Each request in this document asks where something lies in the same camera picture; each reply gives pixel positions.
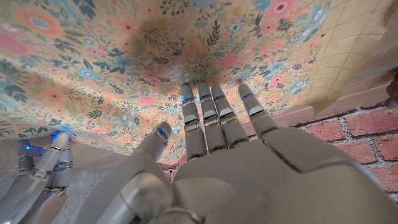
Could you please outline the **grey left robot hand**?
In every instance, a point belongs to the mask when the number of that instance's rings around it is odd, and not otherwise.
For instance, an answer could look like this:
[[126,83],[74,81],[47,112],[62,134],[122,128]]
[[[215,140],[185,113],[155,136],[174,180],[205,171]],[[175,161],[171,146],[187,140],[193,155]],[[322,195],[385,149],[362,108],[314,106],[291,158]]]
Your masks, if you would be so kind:
[[160,123],[92,190],[77,223],[396,223],[397,205],[347,154],[301,129],[279,128],[249,87],[239,95],[249,140],[219,86],[181,88],[187,161],[169,180]]

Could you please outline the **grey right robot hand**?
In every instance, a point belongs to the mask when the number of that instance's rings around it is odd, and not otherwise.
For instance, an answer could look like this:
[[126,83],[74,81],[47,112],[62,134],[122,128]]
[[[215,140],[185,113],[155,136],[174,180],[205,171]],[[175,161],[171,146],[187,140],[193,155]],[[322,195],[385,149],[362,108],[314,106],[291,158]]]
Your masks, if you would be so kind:
[[53,133],[45,149],[20,140],[17,155],[19,173],[1,199],[1,223],[52,223],[68,198],[70,133]]

